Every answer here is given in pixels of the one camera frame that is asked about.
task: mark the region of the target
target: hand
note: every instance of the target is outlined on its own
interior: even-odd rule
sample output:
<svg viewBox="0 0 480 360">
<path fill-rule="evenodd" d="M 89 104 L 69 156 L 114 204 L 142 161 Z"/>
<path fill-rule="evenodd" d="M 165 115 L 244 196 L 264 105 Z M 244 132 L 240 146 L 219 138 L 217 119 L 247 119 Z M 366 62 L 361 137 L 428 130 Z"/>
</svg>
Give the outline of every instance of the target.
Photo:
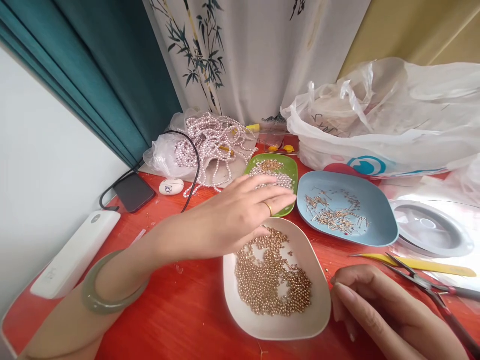
<svg viewBox="0 0 480 360">
<path fill-rule="evenodd" d="M 390 360 L 468 359 L 449 326 L 376 267 L 342 268 L 331 283 L 334 319 L 352 341 L 360 326 Z"/>
<path fill-rule="evenodd" d="M 260 184 L 276 183 L 274 176 L 244 175 L 233 181 L 220 194 L 199 206 L 169 217 L 159 224 L 161 252 L 172 254 L 173 261 L 208 259 L 231 254 L 249 241 L 268 235 L 260 225 L 295 202 L 292 190 L 280 186 Z"/>
</svg>

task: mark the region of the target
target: table surface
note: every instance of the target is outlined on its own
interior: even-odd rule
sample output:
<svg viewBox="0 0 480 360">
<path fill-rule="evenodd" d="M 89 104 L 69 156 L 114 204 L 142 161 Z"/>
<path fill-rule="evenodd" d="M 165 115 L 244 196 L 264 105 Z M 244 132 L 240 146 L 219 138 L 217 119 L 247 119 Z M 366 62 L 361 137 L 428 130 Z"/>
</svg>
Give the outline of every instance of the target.
<svg viewBox="0 0 480 360">
<path fill-rule="evenodd" d="M 293 158 L 298 162 L 300 177 L 311 171 L 295 156 Z M 121 219 L 90 266 L 113 251 L 127 248 L 143 229 L 150 231 L 184 207 L 186 199 L 181 194 L 159 194 L 162 177 L 144 173 L 141 177 L 157 196 L 135 214 L 127 213 L 117 198 L 112 200 L 110 205 L 120 206 Z M 212 189 L 201 189 L 192 197 L 189 208 L 215 194 Z M 393 277 L 440 315 L 431 300 L 408 281 L 373 260 L 349 257 L 358 253 L 384 253 L 388 248 L 362 246 L 317 232 L 302 220 L 296 207 L 284 219 L 298 225 L 308 236 L 328 281 L 342 267 L 369 263 Z M 222 258 L 183 261 L 156 271 L 143 296 L 125 310 L 106 333 L 97 359 L 384 358 L 365 333 L 352 343 L 345 326 L 336 323 L 333 314 L 326 329 L 312 339 L 264 341 L 247 335 L 235 323 L 227 307 L 222 261 Z M 446 295 L 444 300 L 471 336 L 480 342 L 479 317 L 455 296 Z M 30 294 L 30 286 L 18 297 L 2 324 L 4 337 L 17 354 L 59 302 Z"/>
</svg>

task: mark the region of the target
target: jade bangle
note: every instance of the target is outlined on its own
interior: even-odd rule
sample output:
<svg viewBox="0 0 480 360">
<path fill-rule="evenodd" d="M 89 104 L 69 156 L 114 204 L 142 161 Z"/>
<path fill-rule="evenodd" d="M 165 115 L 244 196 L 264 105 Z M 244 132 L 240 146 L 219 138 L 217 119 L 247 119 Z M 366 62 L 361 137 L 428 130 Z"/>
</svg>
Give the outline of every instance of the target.
<svg viewBox="0 0 480 360">
<path fill-rule="evenodd" d="M 102 299 L 95 289 L 95 284 L 97 282 L 97 277 L 100 270 L 115 256 L 120 254 L 123 250 L 112 252 L 99 262 L 97 262 L 83 281 L 83 288 L 81 290 L 81 301 L 83 305 L 92 313 L 100 315 L 110 315 L 121 312 L 123 309 L 127 308 L 133 304 L 137 299 L 144 293 L 149 281 L 147 280 L 137 291 L 135 291 L 131 296 L 127 297 L 124 300 L 111 302 Z"/>
</svg>

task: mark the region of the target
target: gold ring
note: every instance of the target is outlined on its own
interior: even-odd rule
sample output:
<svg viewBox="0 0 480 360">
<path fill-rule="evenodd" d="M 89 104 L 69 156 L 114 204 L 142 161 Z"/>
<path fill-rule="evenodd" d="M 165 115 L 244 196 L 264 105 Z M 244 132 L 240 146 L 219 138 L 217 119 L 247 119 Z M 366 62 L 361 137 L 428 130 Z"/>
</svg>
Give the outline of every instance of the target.
<svg viewBox="0 0 480 360">
<path fill-rule="evenodd" d="M 268 206 L 268 208 L 270 209 L 270 217 L 272 217 L 274 215 L 274 211 L 273 211 L 272 207 L 270 205 L 268 205 L 266 201 L 262 201 L 262 203 L 264 203 L 265 205 Z"/>
</svg>

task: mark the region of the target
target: green curtain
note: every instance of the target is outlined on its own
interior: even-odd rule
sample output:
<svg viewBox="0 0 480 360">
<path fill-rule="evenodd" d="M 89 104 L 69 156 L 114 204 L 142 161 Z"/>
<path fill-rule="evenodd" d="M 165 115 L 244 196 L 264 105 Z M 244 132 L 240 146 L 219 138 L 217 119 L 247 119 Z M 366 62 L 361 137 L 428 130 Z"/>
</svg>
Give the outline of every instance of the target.
<svg viewBox="0 0 480 360">
<path fill-rule="evenodd" d="M 0 0 L 0 41 L 130 166 L 182 111 L 141 0 Z"/>
</svg>

